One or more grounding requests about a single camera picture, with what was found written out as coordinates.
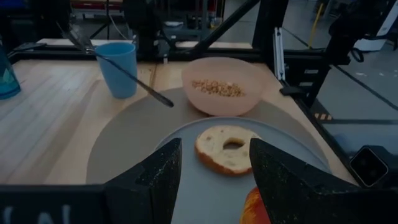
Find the red yellow apple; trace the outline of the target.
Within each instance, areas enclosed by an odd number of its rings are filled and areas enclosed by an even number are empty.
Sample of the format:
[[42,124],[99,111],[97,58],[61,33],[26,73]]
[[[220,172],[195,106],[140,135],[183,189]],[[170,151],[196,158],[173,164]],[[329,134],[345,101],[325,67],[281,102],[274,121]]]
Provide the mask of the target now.
[[271,224],[257,187],[254,187],[246,197],[239,224]]

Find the light blue plastic cup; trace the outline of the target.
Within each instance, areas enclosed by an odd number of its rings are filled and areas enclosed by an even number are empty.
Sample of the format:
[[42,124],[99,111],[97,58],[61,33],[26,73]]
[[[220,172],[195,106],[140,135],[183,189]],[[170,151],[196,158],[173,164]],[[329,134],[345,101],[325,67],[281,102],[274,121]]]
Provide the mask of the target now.
[[[136,46],[134,44],[127,42],[103,44],[97,46],[95,52],[116,62],[137,78]],[[115,98],[129,98],[136,93],[137,83],[133,79],[104,59],[97,57],[97,61],[104,80]]]

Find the pink plastic bowl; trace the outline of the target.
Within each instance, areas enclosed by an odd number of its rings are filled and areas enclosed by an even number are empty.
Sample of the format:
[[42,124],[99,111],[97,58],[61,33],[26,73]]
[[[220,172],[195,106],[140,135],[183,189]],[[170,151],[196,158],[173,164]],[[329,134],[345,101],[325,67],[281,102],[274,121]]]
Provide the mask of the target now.
[[[273,76],[266,65],[228,57],[208,57],[188,63],[182,70],[182,85],[187,98],[198,110],[213,116],[239,116],[260,102],[268,79]],[[208,95],[192,87],[191,81],[204,79],[236,83],[246,96]]]

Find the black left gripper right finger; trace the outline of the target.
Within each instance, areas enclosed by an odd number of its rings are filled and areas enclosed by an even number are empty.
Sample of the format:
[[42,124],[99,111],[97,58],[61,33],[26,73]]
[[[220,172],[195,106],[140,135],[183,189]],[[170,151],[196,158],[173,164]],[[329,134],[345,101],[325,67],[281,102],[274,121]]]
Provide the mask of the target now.
[[260,139],[251,140],[249,157],[272,224],[358,224],[346,201],[356,185]]

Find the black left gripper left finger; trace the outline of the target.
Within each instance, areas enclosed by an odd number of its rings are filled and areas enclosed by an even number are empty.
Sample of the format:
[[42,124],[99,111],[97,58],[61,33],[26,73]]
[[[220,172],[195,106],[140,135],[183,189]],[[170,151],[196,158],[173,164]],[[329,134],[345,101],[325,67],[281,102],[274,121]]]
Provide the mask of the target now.
[[182,140],[174,138],[105,183],[110,224],[171,224],[182,170]]

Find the black metal rig frame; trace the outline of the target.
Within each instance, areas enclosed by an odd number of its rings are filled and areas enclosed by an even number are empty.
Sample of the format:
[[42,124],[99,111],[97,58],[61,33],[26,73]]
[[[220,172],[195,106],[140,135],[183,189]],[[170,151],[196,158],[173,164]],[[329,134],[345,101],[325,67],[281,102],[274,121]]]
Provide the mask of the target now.
[[[61,7],[58,2],[56,8],[50,12],[56,12],[55,16],[50,16],[52,22],[61,21],[61,25],[66,27],[69,19],[58,19]],[[254,31],[254,49],[227,49],[209,50],[210,45],[220,38],[229,28],[243,17],[257,3],[260,3],[259,13]],[[194,47],[178,48],[171,47],[166,57],[171,61],[192,61],[193,59],[208,58],[210,56],[227,56],[236,59],[243,59],[247,62],[260,62],[270,65],[275,69],[276,75],[282,83],[280,92],[284,96],[291,96],[298,104],[299,108],[306,115],[307,119],[320,133],[327,143],[333,142],[333,138],[327,133],[326,129],[316,121],[310,113],[318,92],[325,81],[331,65],[347,65],[350,62],[349,52],[353,51],[355,42],[365,36],[366,19],[369,14],[362,9],[367,7],[360,1],[349,5],[348,9],[342,12],[335,22],[332,23],[329,31],[331,39],[324,51],[317,50],[284,50],[282,44],[276,44],[277,38],[281,39],[282,34],[278,31],[282,28],[288,0],[247,0],[232,15],[204,40],[199,41]],[[47,59],[47,60],[94,60],[94,55],[85,54],[76,47],[31,47],[24,48],[26,43],[15,48],[7,55],[11,64],[24,59]],[[305,74],[306,69],[318,69],[316,74]],[[299,87],[301,82],[312,82],[310,87]]]

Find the teal faceted drinking glass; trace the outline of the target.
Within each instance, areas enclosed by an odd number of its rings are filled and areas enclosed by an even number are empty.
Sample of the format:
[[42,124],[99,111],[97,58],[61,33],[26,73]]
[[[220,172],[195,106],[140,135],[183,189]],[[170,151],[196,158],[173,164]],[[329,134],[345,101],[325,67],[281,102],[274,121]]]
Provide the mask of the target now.
[[0,41],[0,100],[12,98],[20,92],[19,81]]

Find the halved bagel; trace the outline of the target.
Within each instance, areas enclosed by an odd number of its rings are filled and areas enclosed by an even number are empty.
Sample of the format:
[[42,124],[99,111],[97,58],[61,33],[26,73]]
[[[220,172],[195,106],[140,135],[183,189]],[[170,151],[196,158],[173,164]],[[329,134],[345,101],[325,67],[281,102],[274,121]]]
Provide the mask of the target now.
[[240,176],[252,172],[249,147],[261,137],[240,126],[212,126],[195,140],[195,154],[207,168],[223,175]]

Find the large grey ceramic plate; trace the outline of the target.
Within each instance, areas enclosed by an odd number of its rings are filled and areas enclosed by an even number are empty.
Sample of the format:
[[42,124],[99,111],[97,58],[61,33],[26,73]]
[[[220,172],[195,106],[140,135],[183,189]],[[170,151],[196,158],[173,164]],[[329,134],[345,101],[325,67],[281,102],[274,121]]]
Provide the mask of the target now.
[[196,157],[197,136],[216,125],[241,126],[254,131],[279,149],[324,171],[330,168],[316,147],[306,146],[295,137],[266,123],[237,117],[205,118],[185,124],[159,144],[173,138],[182,140],[182,171],[172,224],[236,224],[246,195],[255,186],[252,174],[230,177],[206,168]]

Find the grey oval placemat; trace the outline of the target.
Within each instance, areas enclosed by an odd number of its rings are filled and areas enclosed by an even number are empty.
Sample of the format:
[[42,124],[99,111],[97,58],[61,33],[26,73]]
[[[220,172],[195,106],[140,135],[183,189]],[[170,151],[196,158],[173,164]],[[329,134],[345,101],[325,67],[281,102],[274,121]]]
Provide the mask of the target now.
[[269,144],[325,172],[330,171],[314,137],[291,115],[270,103],[261,101],[243,117],[211,117],[195,109],[181,88],[165,90],[164,95],[174,102],[174,107],[166,107],[146,96],[123,109],[104,127],[90,154],[88,183],[102,183],[116,177],[173,138],[182,139],[182,182],[192,179],[233,183],[234,178],[206,168],[193,150],[197,136],[217,125],[250,129]]

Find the cereal pieces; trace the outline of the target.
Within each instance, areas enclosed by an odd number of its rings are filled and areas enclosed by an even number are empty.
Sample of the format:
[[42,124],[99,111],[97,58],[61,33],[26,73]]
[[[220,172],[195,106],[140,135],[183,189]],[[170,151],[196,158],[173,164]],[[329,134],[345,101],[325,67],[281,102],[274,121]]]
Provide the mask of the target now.
[[191,81],[194,89],[208,95],[218,95],[225,97],[243,97],[245,91],[236,83],[222,82],[217,80],[193,80]]

